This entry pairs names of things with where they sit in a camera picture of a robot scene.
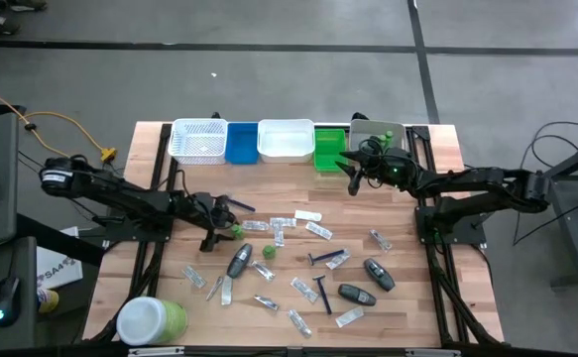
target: blue bin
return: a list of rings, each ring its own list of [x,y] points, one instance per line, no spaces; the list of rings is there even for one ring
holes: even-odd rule
[[[258,123],[229,123],[225,158],[236,165],[258,162]]]

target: computer mouse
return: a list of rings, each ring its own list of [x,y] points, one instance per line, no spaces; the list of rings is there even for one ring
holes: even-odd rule
[[[0,327],[13,324],[20,315],[20,280],[9,277],[0,281]]]

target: yellow cable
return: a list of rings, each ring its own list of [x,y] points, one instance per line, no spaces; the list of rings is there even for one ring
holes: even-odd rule
[[[55,112],[35,112],[35,113],[27,114],[27,115],[25,115],[24,117],[28,119],[28,118],[31,118],[31,117],[36,116],[36,115],[55,116],[55,117],[57,117],[57,118],[65,119],[65,120],[71,122],[72,124],[76,125],[77,128],[79,128],[79,130],[81,130],[81,132],[83,133],[83,135],[85,135],[86,138],[88,138],[88,140],[90,140],[90,142],[92,143],[92,145],[94,145],[95,147],[97,147],[97,149],[99,149],[99,151],[103,151],[103,147],[102,147],[101,145],[97,144],[97,142],[92,138],[92,136],[90,135],[90,133],[88,133],[88,131],[86,131],[86,130],[81,126],[81,124],[79,124],[76,120],[74,120],[74,119],[72,119],[72,118],[70,118],[70,117],[68,117],[68,116],[65,116],[65,115],[63,115],[63,114],[59,114],[59,113],[55,113]]]
[[[33,116],[37,116],[37,115],[50,115],[50,116],[55,116],[57,118],[61,118],[64,120],[67,120],[69,122],[71,122],[72,124],[74,124],[77,128],[79,128],[79,130],[81,130],[81,132],[88,138],[88,140],[90,140],[90,142],[97,148],[99,149],[99,151],[101,152],[101,162],[111,162],[112,160],[114,160],[114,158],[116,157],[117,154],[117,150],[114,148],[103,148],[101,145],[99,145],[90,135],[90,133],[88,133],[88,131],[86,131],[81,124],[79,124],[76,120],[65,116],[63,114],[59,114],[59,113],[54,113],[54,112],[35,112],[35,113],[31,113],[31,114],[27,114],[27,115],[22,115],[18,110],[16,110],[11,104],[9,104],[6,100],[2,99],[2,97],[0,97],[0,102],[2,102],[4,105],[6,105],[7,107],[9,107],[9,109],[11,109],[11,111],[13,111],[17,116],[19,120],[22,120],[25,125],[31,124],[31,122],[27,119]],[[35,137],[38,139],[38,141],[40,142],[40,144],[42,144],[43,147],[45,147],[46,149],[61,155],[63,157],[69,157],[68,154],[55,149],[53,147],[51,147],[50,145],[48,145],[47,143],[44,142],[44,140],[42,140],[42,137],[40,136],[40,134],[38,134],[37,130],[32,129],[31,132],[33,133],[33,135],[35,135]]]

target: plastic container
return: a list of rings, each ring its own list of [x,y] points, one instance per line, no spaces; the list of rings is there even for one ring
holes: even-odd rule
[[[258,162],[258,123],[229,123],[225,158],[236,165]]]
[[[308,119],[264,119],[258,152],[265,163],[307,163],[315,151],[315,125]]]
[[[183,165],[222,165],[227,146],[224,119],[176,119],[168,153]]]
[[[388,131],[393,133],[390,147],[404,149],[405,127],[402,124],[355,119],[350,122],[350,150],[357,151],[362,141],[371,136],[385,135]]]
[[[117,332],[126,344],[142,346],[179,338],[187,328],[187,313],[179,304],[154,297],[135,297],[117,317]]]
[[[343,129],[315,130],[315,169],[321,173],[337,173],[336,161],[347,164],[339,153],[346,151],[346,132]]]

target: desk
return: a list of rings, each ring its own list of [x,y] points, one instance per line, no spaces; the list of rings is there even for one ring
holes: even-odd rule
[[[161,132],[160,122],[137,123],[128,155],[125,176],[128,181],[149,187]],[[430,126],[432,149],[437,169],[461,170],[463,167],[456,130],[450,125]],[[304,229],[285,229],[286,246],[268,266],[276,278],[267,283],[254,269],[246,270],[234,281],[233,302],[220,304],[220,291],[211,301],[207,292],[242,242],[220,242],[211,253],[198,251],[205,232],[177,221],[166,246],[157,297],[179,302],[187,310],[186,333],[170,344],[220,346],[322,346],[322,347],[432,347],[439,345],[436,315],[425,250],[417,242],[413,223],[416,200],[389,187],[371,189],[362,182],[356,197],[348,195],[348,178],[342,174],[319,174],[312,163],[299,165],[258,164],[255,166],[185,167],[191,192],[230,192],[234,198],[256,207],[255,214],[236,212],[240,220],[268,221],[270,217],[292,217],[296,209],[320,212],[321,225],[333,232],[325,241]],[[369,237],[377,229],[393,243],[383,253]],[[246,232],[246,242],[254,246],[253,258],[263,260],[262,248],[273,244],[272,232]],[[310,267],[306,254],[313,256],[348,248],[352,257],[337,270],[325,265]],[[113,316],[130,287],[137,244],[126,242],[108,252],[101,263],[97,286],[86,321],[84,338],[95,335]],[[496,338],[502,330],[487,267],[478,252],[469,246],[453,246],[461,295],[476,317]],[[370,281],[363,261],[376,258],[391,273],[397,287],[385,293]],[[181,270],[191,265],[206,281],[199,290],[182,278]],[[290,285],[299,277],[311,280],[326,274],[323,280],[332,315],[327,315],[321,298],[314,304]],[[338,328],[335,318],[356,307],[337,295],[339,284],[352,284],[375,295],[377,305],[364,307],[365,316]],[[280,305],[273,313],[253,299],[258,294]],[[296,309],[313,335],[303,338],[287,317]],[[446,304],[452,336],[457,336],[451,304]]]

